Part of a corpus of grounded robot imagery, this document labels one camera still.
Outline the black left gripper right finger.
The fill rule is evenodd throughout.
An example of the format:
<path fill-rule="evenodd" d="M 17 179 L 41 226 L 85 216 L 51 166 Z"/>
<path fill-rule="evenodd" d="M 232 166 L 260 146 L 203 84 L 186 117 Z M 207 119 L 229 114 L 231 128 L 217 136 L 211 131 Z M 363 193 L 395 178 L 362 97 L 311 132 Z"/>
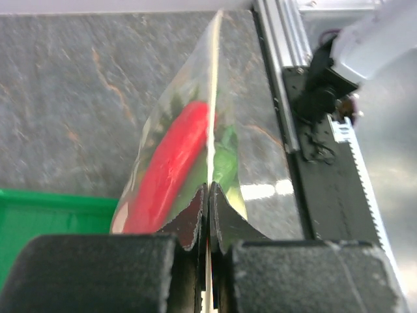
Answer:
<path fill-rule="evenodd" d="M 220 312 L 408 312 L 390 260 L 363 241 L 275 241 L 208 196 L 214 304 Z"/>

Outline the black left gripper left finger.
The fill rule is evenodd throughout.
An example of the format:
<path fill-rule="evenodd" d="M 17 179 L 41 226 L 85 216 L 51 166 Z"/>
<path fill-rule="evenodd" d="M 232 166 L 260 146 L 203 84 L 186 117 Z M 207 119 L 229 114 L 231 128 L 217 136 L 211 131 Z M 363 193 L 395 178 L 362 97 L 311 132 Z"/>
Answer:
<path fill-rule="evenodd" d="M 206 185 L 147 235 L 41 235 L 18 254 L 2 312 L 199 312 Z"/>

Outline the white radish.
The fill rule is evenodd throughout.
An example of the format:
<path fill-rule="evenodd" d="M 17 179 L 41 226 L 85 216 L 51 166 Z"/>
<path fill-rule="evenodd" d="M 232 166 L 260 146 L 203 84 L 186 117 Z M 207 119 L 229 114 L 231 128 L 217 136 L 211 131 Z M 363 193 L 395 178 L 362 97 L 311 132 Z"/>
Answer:
<path fill-rule="evenodd" d="M 214 142 L 214 171 L 212 180 L 220 185 L 229 204 L 241 209 L 238 182 L 237 134 L 234 126 L 226 126 Z"/>

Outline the red chili pepper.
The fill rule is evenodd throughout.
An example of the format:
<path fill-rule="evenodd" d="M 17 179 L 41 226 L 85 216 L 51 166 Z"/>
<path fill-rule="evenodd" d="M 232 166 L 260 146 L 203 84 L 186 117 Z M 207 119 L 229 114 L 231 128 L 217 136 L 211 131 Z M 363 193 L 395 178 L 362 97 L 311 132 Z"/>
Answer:
<path fill-rule="evenodd" d="M 206 102 L 190 102 L 168 128 L 151 158 L 137 196 L 128 205 L 124 233 L 152 233 L 162 227 L 206 144 L 209 111 Z"/>

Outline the clear dotted zip top bag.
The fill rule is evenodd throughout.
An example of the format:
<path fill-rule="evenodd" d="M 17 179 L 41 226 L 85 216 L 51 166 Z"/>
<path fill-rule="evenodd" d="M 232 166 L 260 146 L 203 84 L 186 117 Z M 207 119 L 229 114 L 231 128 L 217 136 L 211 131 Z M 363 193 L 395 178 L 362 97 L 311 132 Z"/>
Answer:
<path fill-rule="evenodd" d="M 231 17 L 215 13 L 143 126 L 111 233 L 153 233 L 201 186 L 219 185 L 244 221 L 271 239 L 302 238 L 300 215 L 263 69 L 237 80 L 226 45 Z"/>

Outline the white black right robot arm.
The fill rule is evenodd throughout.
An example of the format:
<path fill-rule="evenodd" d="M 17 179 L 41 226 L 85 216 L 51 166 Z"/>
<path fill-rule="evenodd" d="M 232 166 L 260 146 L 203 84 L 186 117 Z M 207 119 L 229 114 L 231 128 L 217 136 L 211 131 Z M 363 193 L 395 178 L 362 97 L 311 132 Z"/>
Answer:
<path fill-rule="evenodd" d="M 416 49 L 416 2 L 389 1 L 344 27 L 313 54 L 293 110 L 308 121 L 333 113 L 336 100 Z"/>

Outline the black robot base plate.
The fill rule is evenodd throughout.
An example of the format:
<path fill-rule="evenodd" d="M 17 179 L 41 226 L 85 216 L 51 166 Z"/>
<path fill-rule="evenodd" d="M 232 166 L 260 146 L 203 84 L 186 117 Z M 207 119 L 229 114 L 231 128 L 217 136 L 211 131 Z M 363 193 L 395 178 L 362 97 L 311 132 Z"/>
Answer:
<path fill-rule="evenodd" d="M 255 9 L 254 16 L 280 125 L 277 94 L 272 85 L 266 44 Z M 340 123 L 345 118 L 333 112 L 324 114 L 319 120 L 308 121 L 293 110 L 293 103 L 304 88 L 308 68 L 309 63 L 303 68 L 286 67 L 283 70 L 300 147 L 294 153 L 285 152 L 304 233 L 312 239 L 363 241 L 380 246 L 349 144 L 335 141 L 328 121 L 328 115 Z"/>

